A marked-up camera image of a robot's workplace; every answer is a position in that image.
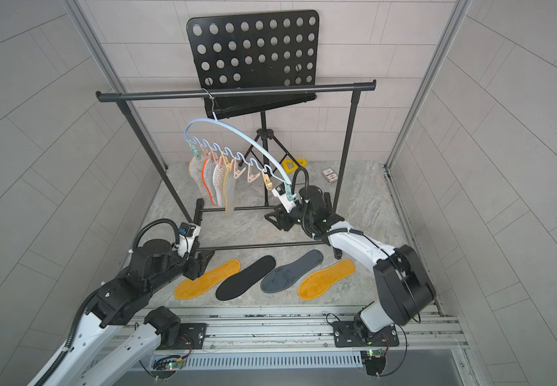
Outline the white black insole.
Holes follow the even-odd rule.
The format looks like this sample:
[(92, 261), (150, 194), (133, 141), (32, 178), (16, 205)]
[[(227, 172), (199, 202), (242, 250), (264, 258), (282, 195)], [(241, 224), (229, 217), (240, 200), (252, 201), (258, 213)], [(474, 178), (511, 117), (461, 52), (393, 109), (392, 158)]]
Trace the white black insole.
[(274, 257), (270, 255), (261, 257), (241, 272), (235, 273), (223, 281), (216, 291), (217, 300), (224, 302), (240, 297), (254, 284), (265, 278), (275, 267)]

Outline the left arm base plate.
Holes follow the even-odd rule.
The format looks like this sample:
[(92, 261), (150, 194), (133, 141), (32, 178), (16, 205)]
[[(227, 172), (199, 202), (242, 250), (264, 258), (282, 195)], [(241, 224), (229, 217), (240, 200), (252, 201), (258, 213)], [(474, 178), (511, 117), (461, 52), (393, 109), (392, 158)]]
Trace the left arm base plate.
[(159, 351), (164, 350), (201, 350), (204, 346), (207, 323), (177, 323), (160, 326), (156, 333), (160, 337)]

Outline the yellow insole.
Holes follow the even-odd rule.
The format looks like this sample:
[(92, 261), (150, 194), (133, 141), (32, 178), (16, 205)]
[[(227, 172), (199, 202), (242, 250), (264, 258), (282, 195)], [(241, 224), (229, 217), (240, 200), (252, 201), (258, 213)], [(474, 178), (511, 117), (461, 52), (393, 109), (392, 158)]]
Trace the yellow insole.
[(231, 259), (214, 270), (207, 271), (196, 280), (186, 279), (174, 289), (174, 297), (180, 300), (197, 298), (218, 283), (238, 273), (240, 268), (239, 260)]

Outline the grey dark-edged insole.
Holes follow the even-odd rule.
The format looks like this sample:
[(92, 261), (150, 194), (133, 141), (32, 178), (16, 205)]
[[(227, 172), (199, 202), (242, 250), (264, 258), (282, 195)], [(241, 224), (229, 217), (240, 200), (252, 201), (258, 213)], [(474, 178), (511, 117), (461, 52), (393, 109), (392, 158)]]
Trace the grey dark-edged insole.
[(318, 249), (302, 255), (298, 260), (272, 270), (261, 282), (265, 294), (276, 294), (293, 286), (306, 273), (323, 263), (324, 256)]

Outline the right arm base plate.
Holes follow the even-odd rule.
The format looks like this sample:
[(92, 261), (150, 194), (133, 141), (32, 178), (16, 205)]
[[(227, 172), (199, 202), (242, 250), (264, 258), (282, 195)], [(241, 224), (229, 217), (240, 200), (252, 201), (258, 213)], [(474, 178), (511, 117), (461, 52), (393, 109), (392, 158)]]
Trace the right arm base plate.
[(363, 326), (355, 326), (353, 321), (331, 322), (333, 339), (338, 348), (354, 347), (398, 347), (400, 344), (396, 328), (386, 326), (376, 333), (370, 333)]

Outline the light blue clip hanger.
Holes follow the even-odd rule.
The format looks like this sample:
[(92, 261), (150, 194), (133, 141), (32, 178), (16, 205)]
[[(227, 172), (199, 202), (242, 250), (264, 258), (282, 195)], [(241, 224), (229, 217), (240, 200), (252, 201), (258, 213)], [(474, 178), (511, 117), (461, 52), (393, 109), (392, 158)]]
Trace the light blue clip hanger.
[[(249, 137), (246, 133), (241, 132), (230, 124), (217, 119), (217, 114), (214, 112), (216, 108), (216, 98), (206, 89), (202, 89), (203, 98), (207, 98), (211, 104), (210, 118), (198, 118), (188, 123), (184, 130), (184, 138), (189, 144), (193, 154), (200, 157), (201, 149), (205, 151), (212, 151), (216, 155), (225, 156), (230, 159), (235, 159), (237, 162), (246, 164), (247, 167), (253, 167), (259, 173), (267, 175), (270, 179), (283, 183), (286, 188), (293, 187), (293, 181), (289, 174), (283, 168), (281, 161), (266, 150), (262, 144), (256, 142), (253, 138)], [(227, 145), (223, 146), (217, 142), (210, 142), (206, 139), (199, 139), (198, 137), (189, 133), (191, 128), (196, 124), (202, 125), (216, 125), (228, 133), (225, 138), (228, 139)]]

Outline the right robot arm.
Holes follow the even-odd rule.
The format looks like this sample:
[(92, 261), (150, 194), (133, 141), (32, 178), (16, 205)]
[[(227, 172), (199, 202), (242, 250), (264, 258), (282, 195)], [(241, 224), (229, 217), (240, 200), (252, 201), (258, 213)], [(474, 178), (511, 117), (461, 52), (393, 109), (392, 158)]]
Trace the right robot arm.
[(296, 191), (294, 180), (282, 179), (275, 186), (270, 176), (262, 173), (265, 188), (280, 200), (265, 218), (286, 232), (299, 225), (310, 239), (346, 253), (373, 273), (377, 299), (355, 317), (357, 331), (374, 334), (418, 317), (436, 293), (417, 252), (406, 244), (383, 244), (355, 229), (336, 214), (330, 195), (309, 183), (305, 168), (296, 170), (294, 177), (299, 174), (304, 174), (304, 187)]

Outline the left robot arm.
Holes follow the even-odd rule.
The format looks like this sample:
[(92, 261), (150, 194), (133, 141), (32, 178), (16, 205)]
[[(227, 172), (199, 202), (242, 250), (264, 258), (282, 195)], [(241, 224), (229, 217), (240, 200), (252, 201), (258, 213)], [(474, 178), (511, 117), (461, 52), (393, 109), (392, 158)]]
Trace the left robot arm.
[(180, 276), (196, 280), (211, 252), (198, 252), (196, 224), (159, 219), (136, 235), (130, 262), (77, 309), (66, 341), (31, 380), (32, 385), (112, 385), (141, 359), (161, 349), (182, 349), (184, 362), (204, 344), (204, 323), (182, 323), (167, 307), (150, 311), (135, 331), (104, 359), (96, 356), (143, 310), (154, 294)]

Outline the grey yellow-edged insole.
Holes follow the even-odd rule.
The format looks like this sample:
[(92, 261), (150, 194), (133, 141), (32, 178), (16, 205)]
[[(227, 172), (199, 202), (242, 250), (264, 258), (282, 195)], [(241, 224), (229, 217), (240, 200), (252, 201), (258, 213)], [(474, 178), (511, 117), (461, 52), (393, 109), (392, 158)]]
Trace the grey yellow-edged insole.
[(351, 276), (355, 272), (355, 264), (351, 260), (342, 260), (334, 265), (308, 275), (300, 284), (298, 296), (309, 301), (325, 294), (338, 281)]

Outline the beige yellow-edged insole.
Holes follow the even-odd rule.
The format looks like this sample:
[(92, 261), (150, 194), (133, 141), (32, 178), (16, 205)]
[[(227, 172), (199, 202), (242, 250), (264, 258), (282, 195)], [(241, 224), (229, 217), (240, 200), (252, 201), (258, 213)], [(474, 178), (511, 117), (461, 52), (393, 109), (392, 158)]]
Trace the beige yellow-edged insole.
[(231, 217), (236, 206), (235, 187), (237, 179), (234, 177), (233, 166), (228, 167), (223, 184), (225, 199), (225, 215)]

